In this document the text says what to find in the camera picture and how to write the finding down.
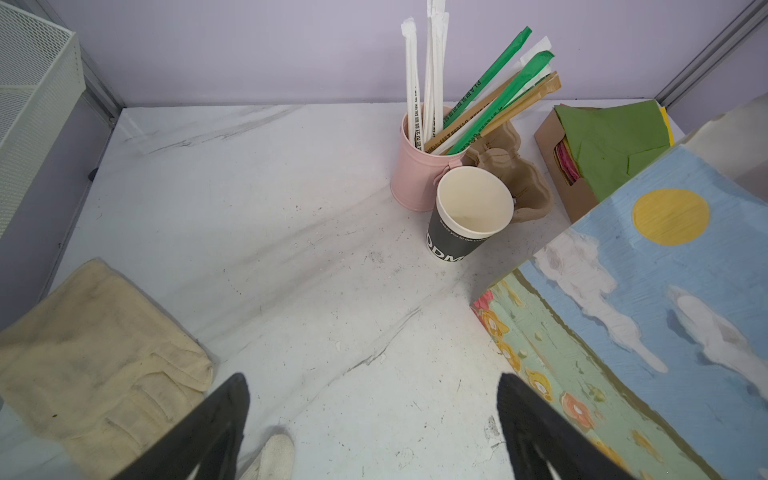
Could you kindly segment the green paper gift bag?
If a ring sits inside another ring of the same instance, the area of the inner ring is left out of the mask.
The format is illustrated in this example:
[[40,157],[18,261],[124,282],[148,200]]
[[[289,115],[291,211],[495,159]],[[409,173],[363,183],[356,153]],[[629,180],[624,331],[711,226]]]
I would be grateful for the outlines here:
[[472,310],[632,476],[765,478],[766,98],[685,137]]

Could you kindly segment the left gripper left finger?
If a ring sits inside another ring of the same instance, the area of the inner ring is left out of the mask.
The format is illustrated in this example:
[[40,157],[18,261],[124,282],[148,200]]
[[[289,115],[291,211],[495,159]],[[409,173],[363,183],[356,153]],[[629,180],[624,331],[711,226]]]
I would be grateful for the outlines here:
[[117,479],[233,479],[250,406],[235,373]]

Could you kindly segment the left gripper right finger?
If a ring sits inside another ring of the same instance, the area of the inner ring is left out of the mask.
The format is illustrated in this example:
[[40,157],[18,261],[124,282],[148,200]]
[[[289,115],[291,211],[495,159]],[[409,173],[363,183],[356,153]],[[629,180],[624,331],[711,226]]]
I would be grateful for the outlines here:
[[500,376],[497,411],[517,479],[631,477],[512,373]]

